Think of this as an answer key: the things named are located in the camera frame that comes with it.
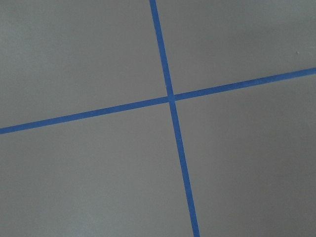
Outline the blue tape strip long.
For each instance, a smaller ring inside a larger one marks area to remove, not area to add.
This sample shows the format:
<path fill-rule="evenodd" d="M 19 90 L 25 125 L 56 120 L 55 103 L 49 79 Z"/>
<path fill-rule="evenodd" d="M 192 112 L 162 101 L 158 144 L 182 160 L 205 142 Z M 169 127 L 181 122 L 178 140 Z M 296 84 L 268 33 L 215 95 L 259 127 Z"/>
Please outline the blue tape strip long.
<path fill-rule="evenodd" d="M 155 0 L 150 1 L 150 8 L 151 8 L 152 18 L 153 18 L 153 23 L 154 23 L 155 33 L 156 33 L 156 39 L 158 43 L 160 61 L 161 61 L 162 72 L 164 76 L 167 97 L 168 97 L 170 114 L 172 118 L 172 125 L 174 129 L 178 157 L 179 157 L 179 162 L 180 162 L 180 167 L 181 167 L 181 172 L 182 172 L 182 179 L 183 179 L 184 189 L 186 193 L 186 200 L 187 200 L 187 206 L 188 206 L 188 211 L 190 215 L 192 232 L 193 232 L 193 236 L 198 237 L 200 236 L 199 227 L 198 227 L 198 219 L 196 215 L 194 197 L 192 193 L 192 187 L 191 187 L 189 171 L 188 171 L 187 161 L 186 161 L 186 154 L 185 154 L 185 149 L 183 145 L 181 128 L 180 128 L 180 123 L 179 123 L 179 118 L 178 118 L 178 113 L 177 113 L 176 100 L 175 100 L 175 95 L 173 91 L 171 75 L 169 71 L 168 58 L 167 58 L 167 54 L 165 50 L 163 33 L 162 33 L 162 28 L 161 28 L 160 19 L 159 19 L 158 6 Z"/>

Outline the blue tape strip crossing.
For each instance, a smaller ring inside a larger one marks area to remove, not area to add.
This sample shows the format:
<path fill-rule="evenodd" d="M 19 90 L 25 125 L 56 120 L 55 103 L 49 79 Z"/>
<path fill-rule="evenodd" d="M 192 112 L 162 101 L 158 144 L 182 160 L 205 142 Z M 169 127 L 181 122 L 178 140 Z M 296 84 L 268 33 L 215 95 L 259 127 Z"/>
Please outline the blue tape strip crossing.
<path fill-rule="evenodd" d="M 316 73 L 315 68 L 304 69 L 304 70 L 299 70 L 299 71 L 294 71 L 294 72 L 289 72 L 289 73 L 284 73 L 284 74 L 279 74 L 279 75 L 274 75 L 274 76 L 251 79 L 251 80 L 235 82 L 231 84 L 225 84 L 225 85 L 180 93 L 180 94 L 174 95 L 174 98 L 175 98 L 175 101 L 186 100 L 190 98 L 196 98 L 196 97 L 201 97 L 205 95 L 226 92 L 230 90 L 237 90 L 241 88 L 257 86 L 261 84 L 300 78 L 304 76 L 314 75 L 315 73 Z M 18 131 L 23 131 L 23 130 L 34 129 L 38 127 L 50 126 L 50 125 L 55 125 L 59 123 L 98 117 L 98 116 L 103 116 L 107 114 L 113 114 L 113 113 L 118 113 L 118 112 L 123 112 L 123 111 L 128 111 L 128 110 L 134 110 L 138 108 L 144 108 L 144 107 L 164 104 L 168 102 L 169 102 L 169 99 L 166 96 L 159 97 L 159 98 L 154 98 L 150 100 L 133 102 L 133 103 L 123 104 L 123 105 L 118 105 L 118 106 L 113 106 L 113 107 L 108 107 L 108 108 L 103 108 L 103 109 L 98 109 L 98 110 L 93 110 L 93 111 L 87 111 L 87 112 L 82 112 L 82 113 L 77 113 L 77 114 L 72 114 L 72 115 L 67 115 L 67 116 L 49 118 L 49 119 L 44 119 L 44 120 L 39 120 L 39 121 L 9 126 L 9 127 L 3 127 L 0 129 L 0 133 L 8 134 L 8 133 L 18 132 Z"/>

